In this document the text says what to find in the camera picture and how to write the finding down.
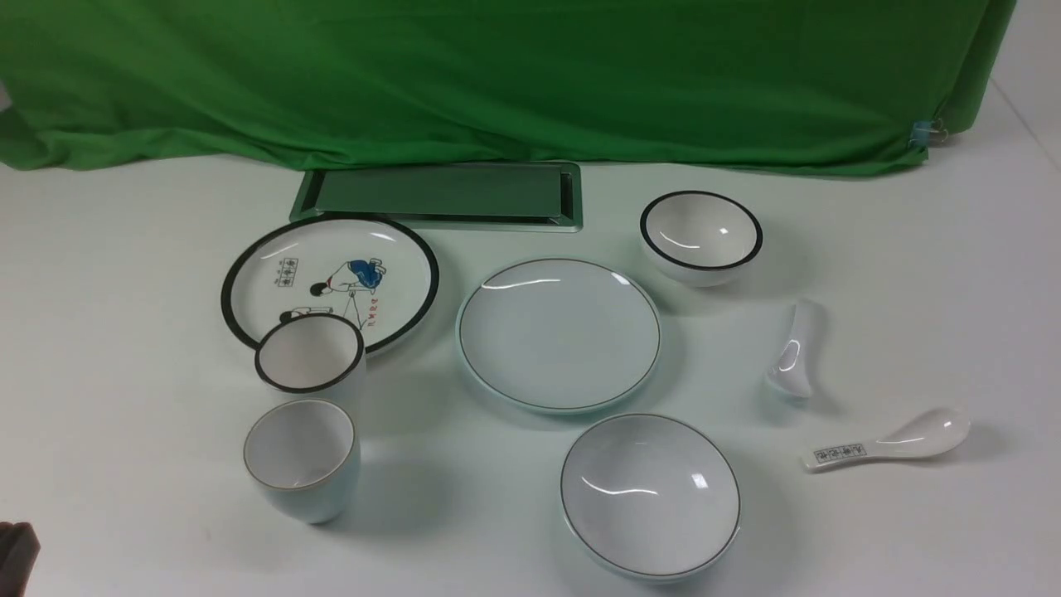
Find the plate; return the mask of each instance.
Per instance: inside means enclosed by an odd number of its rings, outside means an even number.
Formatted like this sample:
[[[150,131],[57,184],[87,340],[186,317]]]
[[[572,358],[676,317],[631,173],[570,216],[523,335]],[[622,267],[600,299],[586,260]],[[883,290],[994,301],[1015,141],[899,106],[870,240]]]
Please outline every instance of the plate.
[[[610,267],[535,259],[472,291],[457,316],[457,345],[493,394],[539,412],[589,412],[629,396],[656,367],[659,312]]]
[[[244,250],[225,277],[221,310],[251,349],[281,323],[330,314],[356,327],[371,355],[413,330],[437,289],[438,262],[413,230],[375,217],[323,215],[274,230]]]

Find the white plate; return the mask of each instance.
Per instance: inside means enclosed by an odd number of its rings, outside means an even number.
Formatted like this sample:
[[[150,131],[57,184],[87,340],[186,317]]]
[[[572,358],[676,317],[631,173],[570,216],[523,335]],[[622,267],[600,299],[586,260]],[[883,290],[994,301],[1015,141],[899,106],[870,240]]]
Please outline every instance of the white plate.
[[[733,542],[741,493],[711,440],[658,415],[620,415],[586,431],[560,473],[571,531],[607,568],[669,582]]]
[[[648,377],[659,358],[659,313],[614,269],[536,259],[491,275],[468,296],[457,346],[491,392],[540,412],[588,412]]]
[[[437,289],[438,262],[413,230],[324,215],[274,230],[240,254],[225,277],[221,310],[251,349],[289,319],[331,314],[358,327],[371,355],[419,323]]]

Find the cartoon figure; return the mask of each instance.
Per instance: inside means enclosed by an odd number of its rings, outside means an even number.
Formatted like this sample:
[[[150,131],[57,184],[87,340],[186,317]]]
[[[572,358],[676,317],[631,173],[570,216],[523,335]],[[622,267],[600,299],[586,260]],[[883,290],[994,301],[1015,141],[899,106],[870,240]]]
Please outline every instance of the cartoon figure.
[[[320,296],[334,289],[341,292],[356,292],[368,289],[376,294],[376,288],[383,281],[383,275],[387,269],[383,267],[383,260],[372,258],[368,261],[355,259],[340,265],[335,273],[328,276],[328,281],[318,281],[310,286],[310,294]]]
[[[332,310],[331,308],[295,308],[294,310],[280,314],[280,323],[288,323],[295,318],[300,318],[310,314],[332,314],[334,312],[335,310]]]
[[[359,329],[364,329],[365,323],[371,319],[372,315],[370,312],[375,311],[376,308],[369,308],[369,305],[358,305],[358,294],[376,294],[376,288],[380,286],[383,281],[383,276],[387,273],[386,267],[383,266],[383,260],[378,258],[371,258],[368,261],[364,259],[354,259],[352,261],[346,261],[335,273],[328,276],[327,281],[318,281],[310,286],[310,294],[313,296],[324,296],[332,292],[345,292],[349,295],[349,300],[346,303],[346,310],[343,312],[343,317],[355,322]],[[372,298],[372,303],[375,304],[376,298]],[[350,308],[353,308],[353,318],[348,316]]]

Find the plate rim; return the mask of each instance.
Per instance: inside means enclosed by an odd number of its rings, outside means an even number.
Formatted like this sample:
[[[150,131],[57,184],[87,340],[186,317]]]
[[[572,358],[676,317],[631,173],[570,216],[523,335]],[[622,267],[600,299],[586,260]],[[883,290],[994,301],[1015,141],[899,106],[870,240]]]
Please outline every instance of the plate rim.
[[[240,253],[239,257],[236,258],[236,261],[232,262],[232,265],[228,268],[228,273],[225,274],[224,282],[221,284],[221,315],[225,320],[225,326],[228,327],[228,331],[236,336],[237,340],[254,351],[257,351],[258,348],[261,347],[261,340],[256,341],[249,334],[246,333],[246,331],[243,330],[243,328],[240,327],[239,322],[236,321],[236,313],[232,311],[232,286],[236,284],[236,276],[239,275],[240,268],[247,262],[248,259],[250,259],[256,250],[261,248],[271,240],[294,229],[336,220],[376,222],[378,224],[383,224],[397,229],[416,243],[416,245],[423,252],[423,256],[428,259],[428,266],[431,269],[431,283],[428,286],[428,294],[423,297],[423,303],[420,305],[420,309],[417,310],[413,318],[398,329],[397,332],[378,343],[366,345],[365,354],[371,355],[372,353],[381,351],[387,346],[394,344],[413,330],[418,323],[420,323],[420,320],[428,315],[428,311],[431,310],[431,305],[435,302],[435,295],[438,294],[438,259],[435,257],[434,250],[431,249],[431,246],[423,240],[423,238],[420,236],[420,234],[416,233],[407,226],[386,217],[378,217],[375,215],[353,215],[349,213],[325,213],[315,217],[307,217],[297,222],[291,222],[276,228],[253,242],[246,249],[243,250],[243,252]]]
[[[624,390],[622,393],[620,393],[620,394],[618,394],[615,397],[612,397],[610,399],[607,399],[607,400],[605,400],[603,402],[593,403],[591,405],[585,405],[585,406],[577,406],[577,407],[547,407],[547,406],[541,406],[541,405],[532,404],[532,403],[528,403],[528,402],[525,402],[525,401],[521,401],[519,399],[516,399],[514,397],[509,397],[508,394],[505,394],[504,392],[498,390],[497,388],[494,388],[493,386],[491,386],[489,383],[487,383],[487,381],[484,380],[483,376],[480,375],[477,371],[475,371],[475,368],[472,367],[471,362],[468,359],[468,354],[465,352],[464,341],[460,338],[460,328],[462,328],[462,324],[464,323],[465,312],[467,311],[468,304],[471,302],[472,297],[475,296],[475,293],[479,292],[479,289],[483,286],[483,284],[486,283],[487,281],[489,281],[491,278],[500,275],[503,271],[506,271],[508,269],[517,267],[519,265],[523,265],[523,264],[526,264],[526,263],[534,263],[534,262],[537,262],[537,261],[577,261],[577,262],[580,262],[580,263],[586,263],[586,264],[589,264],[589,265],[601,267],[603,269],[606,269],[606,270],[609,270],[609,271],[612,271],[612,273],[615,273],[615,274],[619,274],[619,275],[623,276],[624,279],[626,279],[627,281],[629,281],[630,284],[634,288],[637,288],[638,292],[641,293],[641,296],[644,298],[645,303],[647,303],[647,305],[648,305],[648,310],[653,314],[653,318],[656,320],[656,338],[657,338],[656,354],[653,356],[653,363],[648,366],[648,369],[645,370],[645,373],[641,376],[641,379],[638,380],[638,382],[636,382],[632,386],[630,386],[629,388],[627,388],[626,390]],[[539,412],[539,414],[544,414],[544,415],[582,415],[582,414],[592,412],[592,411],[595,411],[595,410],[601,410],[603,408],[607,408],[607,407],[611,406],[612,404],[622,401],[623,399],[629,397],[634,391],[637,391],[638,388],[640,388],[642,385],[644,385],[644,383],[651,376],[653,372],[656,371],[656,366],[659,364],[659,359],[660,359],[660,353],[663,350],[663,324],[662,324],[662,321],[661,321],[661,318],[660,318],[659,309],[656,306],[656,303],[653,301],[653,297],[647,292],[645,292],[645,288],[642,287],[641,284],[639,284],[637,281],[634,281],[633,278],[631,278],[630,276],[628,276],[628,275],[620,271],[615,267],[612,267],[610,265],[606,265],[606,264],[597,262],[597,261],[593,261],[592,259],[587,259],[587,258],[584,258],[584,257],[567,256],[567,254],[550,254],[550,256],[545,256],[545,257],[535,257],[535,258],[532,258],[532,259],[523,259],[521,261],[516,261],[514,263],[509,263],[509,264],[507,264],[507,265],[505,265],[503,267],[500,267],[500,268],[491,271],[489,275],[487,275],[482,280],[480,280],[480,282],[477,284],[475,284],[475,286],[471,289],[471,292],[469,292],[468,295],[465,296],[464,301],[460,303],[460,310],[457,312],[456,327],[455,327],[455,329],[456,329],[455,330],[455,332],[456,332],[455,336],[456,336],[456,343],[457,343],[457,353],[460,355],[460,362],[464,364],[465,368],[472,374],[472,376],[480,383],[480,385],[482,385],[484,388],[486,388],[490,393],[494,394],[495,397],[499,397],[499,398],[504,399],[506,401],[510,401],[512,404],[515,404],[515,405],[517,405],[517,406],[519,406],[521,408],[525,408],[527,410]]]
[[[685,427],[685,428],[692,431],[694,434],[696,434],[697,436],[703,438],[703,440],[708,442],[708,445],[710,445],[712,447],[712,450],[714,450],[715,453],[718,454],[718,457],[723,459],[724,463],[726,463],[726,468],[729,469],[730,478],[733,479],[733,489],[736,491],[736,519],[733,522],[733,530],[730,531],[729,539],[726,540],[726,543],[723,544],[723,546],[718,549],[718,551],[715,552],[714,556],[712,556],[708,560],[706,560],[706,561],[703,561],[703,562],[701,562],[701,563],[693,566],[692,568],[689,568],[689,569],[685,569],[685,570],[681,570],[681,572],[678,572],[678,573],[669,573],[669,574],[653,574],[653,573],[645,573],[645,572],[641,572],[641,570],[634,570],[634,569],[631,569],[631,568],[627,568],[626,566],[622,566],[620,564],[616,564],[615,562],[612,562],[608,558],[605,558],[599,551],[597,551],[596,549],[594,549],[593,546],[590,545],[590,543],[588,541],[586,541],[586,538],[584,538],[581,535],[581,533],[578,532],[578,530],[575,528],[575,524],[573,522],[571,522],[571,515],[568,513],[568,504],[563,499],[563,472],[567,471],[567,469],[568,469],[568,461],[571,459],[571,453],[573,453],[575,451],[575,446],[578,445],[578,442],[580,442],[582,440],[582,438],[585,438],[593,429],[599,427],[601,425],[604,425],[605,423],[609,423],[609,422],[614,421],[616,419],[623,419],[623,418],[627,418],[627,417],[645,417],[645,418],[649,418],[650,417],[650,418],[656,418],[656,419],[663,419],[663,420],[666,420],[666,421],[668,421],[671,423],[676,423],[678,425],[681,425],[682,427]],[[601,421],[597,421],[593,425],[590,425],[589,427],[586,428],[586,431],[584,431],[581,434],[579,434],[577,438],[575,438],[575,441],[571,442],[571,447],[568,449],[568,453],[563,456],[563,464],[560,466],[560,480],[559,480],[559,482],[557,485],[558,485],[558,490],[559,490],[558,493],[560,495],[560,508],[563,510],[563,520],[568,524],[568,528],[571,530],[572,534],[574,534],[575,538],[578,539],[578,542],[581,543],[587,549],[589,549],[591,552],[593,552],[594,556],[596,556],[597,558],[599,558],[602,562],[606,562],[609,566],[612,566],[612,567],[614,567],[614,568],[616,568],[619,570],[622,570],[622,572],[624,572],[626,574],[629,574],[629,575],[632,575],[632,576],[636,576],[636,577],[641,577],[641,578],[646,578],[646,579],[654,579],[654,580],[677,580],[677,579],[680,579],[680,578],[684,578],[684,577],[694,575],[694,574],[696,574],[696,573],[698,573],[698,572],[707,568],[711,564],[714,564],[715,562],[717,562],[718,559],[721,558],[723,555],[726,554],[727,550],[729,550],[730,546],[733,545],[733,540],[736,539],[736,534],[741,530],[741,512],[742,512],[742,509],[743,509],[743,504],[742,504],[742,501],[741,501],[741,482],[737,481],[737,479],[736,479],[736,473],[733,472],[733,466],[730,464],[729,459],[726,458],[726,455],[723,453],[723,451],[718,450],[718,446],[715,445],[715,443],[713,441],[711,441],[711,438],[709,438],[707,436],[707,434],[705,434],[703,432],[700,432],[699,429],[697,429],[696,427],[693,427],[692,425],[690,425],[689,423],[685,423],[684,421],[681,421],[679,419],[675,419],[673,417],[667,417],[665,415],[658,415],[658,414],[655,414],[655,412],[621,412],[619,415],[614,415],[612,417],[608,417],[606,419],[602,419]]]

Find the dinnerware set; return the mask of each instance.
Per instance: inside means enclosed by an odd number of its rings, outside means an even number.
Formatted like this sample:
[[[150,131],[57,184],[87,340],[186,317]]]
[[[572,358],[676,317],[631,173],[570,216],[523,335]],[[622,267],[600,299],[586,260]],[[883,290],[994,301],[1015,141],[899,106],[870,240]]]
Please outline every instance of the dinnerware set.
[[[693,286],[741,275],[763,245],[743,205],[705,191],[649,203],[641,244],[664,275]],[[371,357],[407,338],[434,302],[438,264],[427,242],[388,220],[327,214],[289,224],[248,247],[222,288],[222,314],[254,350],[272,391],[295,399],[246,437],[246,470],[280,512],[310,524],[353,499],[360,433],[351,406],[369,393]],[[816,391],[807,353],[821,308],[800,300],[767,387],[785,399]],[[636,394],[660,359],[653,298],[610,266],[542,256],[493,271],[455,318],[468,376],[499,401],[542,416],[612,407]],[[937,409],[871,442],[810,451],[808,472],[873,459],[925,458],[957,446],[969,419]],[[604,567],[645,582],[696,574],[727,550],[741,492],[723,452],[693,426],[660,415],[618,415],[584,432],[559,471],[560,512]]]

